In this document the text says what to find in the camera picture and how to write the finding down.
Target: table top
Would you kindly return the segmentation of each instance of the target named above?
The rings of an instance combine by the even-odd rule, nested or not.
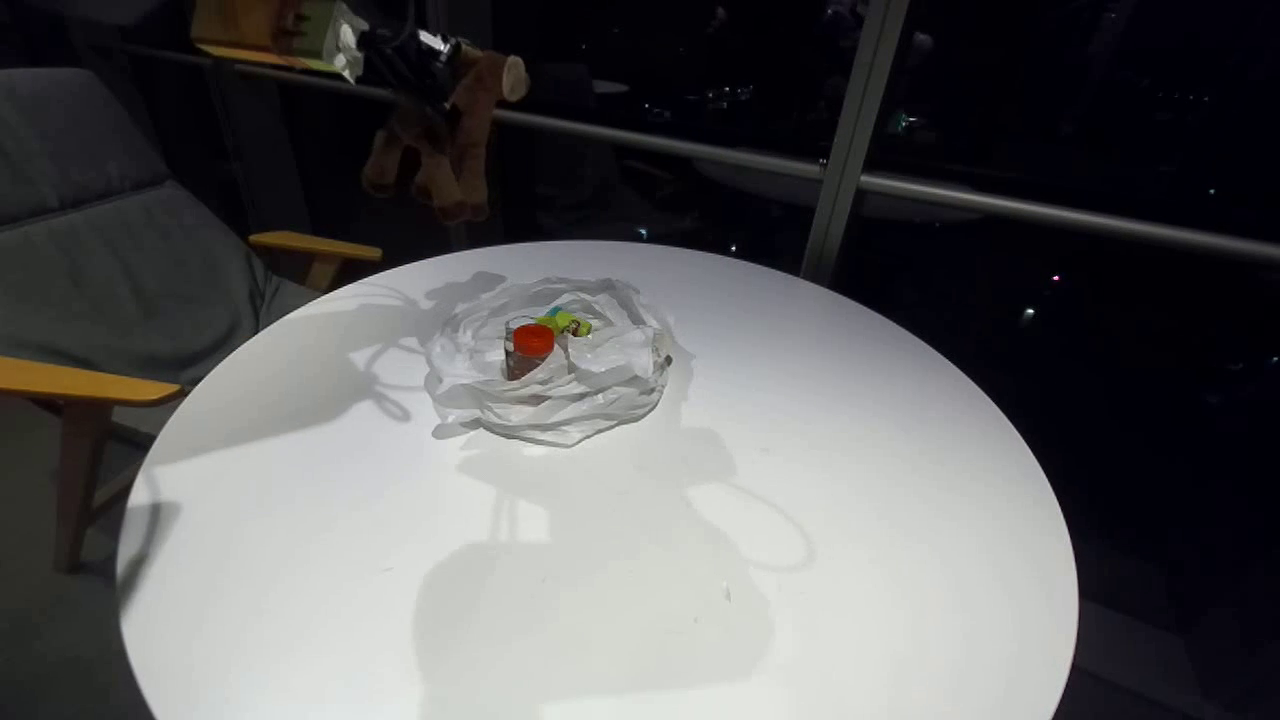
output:
[[[431,439],[423,339],[541,274],[670,316],[666,405],[582,446]],[[116,581],[160,720],[1027,720],[1080,611],[1046,467],[942,350],[786,271],[587,240],[248,339],[151,443]]]

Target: clear plastic bag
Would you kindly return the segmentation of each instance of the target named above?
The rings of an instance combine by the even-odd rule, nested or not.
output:
[[[520,321],[573,311],[587,337],[562,337],[553,354],[506,379],[506,339]],[[643,419],[677,354],[673,326],[617,279],[510,284],[457,308],[429,339],[437,435],[498,430],[573,446],[617,424]]]

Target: chair armrest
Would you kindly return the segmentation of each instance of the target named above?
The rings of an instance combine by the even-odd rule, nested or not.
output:
[[[166,405],[180,385],[0,354],[0,395],[52,405]]]
[[[251,248],[266,252],[294,252],[294,255],[333,255],[333,261],[385,261],[382,248],[371,242],[347,242],[347,240],[328,240],[328,236],[309,236],[309,232],[251,232]]]
[[[328,292],[347,261],[363,261],[363,264],[385,261],[385,252],[371,242],[347,242],[347,240],[328,240],[309,232],[251,232],[248,242],[266,252],[311,255],[311,268],[303,279],[311,292]]]

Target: railing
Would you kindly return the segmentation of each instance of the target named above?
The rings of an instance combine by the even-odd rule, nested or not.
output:
[[[790,177],[790,180],[820,180],[805,268],[801,268],[810,279],[820,279],[820,284],[834,279],[834,268],[844,255],[844,236],[852,236],[847,222],[852,222],[855,193],[896,196],[896,200],[915,200],[937,206],[987,212],[987,216],[1008,216],[1008,218],[1050,222],[1050,226],[1076,226],[1076,232],[1096,232],[1096,236],[1118,236],[1136,242],[1165,242],[1179,252],[1210,252],[1224,261],[1280,264],[1277,240],[1250,240],[1250,236],[1224,236],[1224,232],[1203,232],[1184,222],[1158,222],[1136,216],[1109,216],[1109,212],[1088,212],[1070,205],[1036,205],[1036,200],[977,193],[977,187],[952,187],[937,180],[866,171],[866,156],[876,135],[880,100],[904,37],[904,15],[908,15],[908,0],[872,0],[862,53],[844,87],[839,129],[838,129],[829,165],[754,152],[754,146],[673,140],[673,135],[628,130],[628,129],[604,129],[604,122],[562,118],[541,113],[514,113],[514,106],[502,106],[498,118],[514,129],[610,140],[626,146],[649,146],[649,152],[670,152],[683,158]],[[223,63],[214,57],[166,53],[166,49],[133,49],[133,42],[111,42],[111,49],[133,57],[174,60],[174,63],[232,68],[232,70],[267,75],[284,82],[311,82],[311,87],[368,96],[368,100],[396,100],[396,91],[388,87],[363,87],[363,82],[343,82],[328,75],[281,70],[262,63]]]

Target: chair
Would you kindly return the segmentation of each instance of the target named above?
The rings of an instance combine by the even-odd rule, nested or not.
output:
[[[311,255],[309,289],[251,248]],[[0,395],[60,414],[57,567],[76,567],[103,435],[151,427],[214,362],[378,248],[240,240],[82,68],[0,70]]]

